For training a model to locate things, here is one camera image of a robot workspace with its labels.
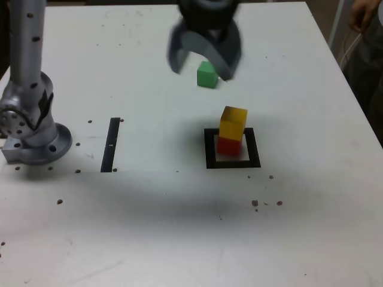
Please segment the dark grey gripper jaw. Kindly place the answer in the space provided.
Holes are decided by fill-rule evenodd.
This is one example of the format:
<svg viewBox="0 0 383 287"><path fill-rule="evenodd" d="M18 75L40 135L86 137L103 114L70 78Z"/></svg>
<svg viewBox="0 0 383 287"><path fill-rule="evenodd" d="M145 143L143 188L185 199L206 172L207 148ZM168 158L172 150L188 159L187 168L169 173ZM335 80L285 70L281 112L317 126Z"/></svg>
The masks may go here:
<svg viewBox="0 0 383 287"><path fill-rule="evenodd" d="M180 74L190 52L190 31L185 23L176 24L170 33L167 60L171 70Z"/></svg>

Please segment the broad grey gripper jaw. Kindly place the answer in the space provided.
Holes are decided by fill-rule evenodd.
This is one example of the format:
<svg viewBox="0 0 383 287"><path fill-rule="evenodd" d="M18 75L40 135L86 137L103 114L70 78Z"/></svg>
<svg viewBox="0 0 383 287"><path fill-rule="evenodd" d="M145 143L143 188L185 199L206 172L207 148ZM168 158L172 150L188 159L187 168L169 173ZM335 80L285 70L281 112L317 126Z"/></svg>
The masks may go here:
<svg viewBox="0 0 383 287"><path fill-rule="evenodd" d="M225 29L187 31L182 36L187 51L206 58L222 80L231 80L242 55L241 35L236 25Z"/></svg>

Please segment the person's hand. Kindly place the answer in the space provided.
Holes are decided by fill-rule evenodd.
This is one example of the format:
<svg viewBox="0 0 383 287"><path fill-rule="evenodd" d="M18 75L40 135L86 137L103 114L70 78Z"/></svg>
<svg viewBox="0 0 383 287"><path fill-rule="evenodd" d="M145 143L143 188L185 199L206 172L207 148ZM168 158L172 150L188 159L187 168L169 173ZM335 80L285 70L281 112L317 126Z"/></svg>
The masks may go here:
<svg viewBox="0 0 383 287"><path fill-rule="evenodd" d="M358 33L364 33L381 2L381 0L355 0L351 7L350 28Z"/></svg>

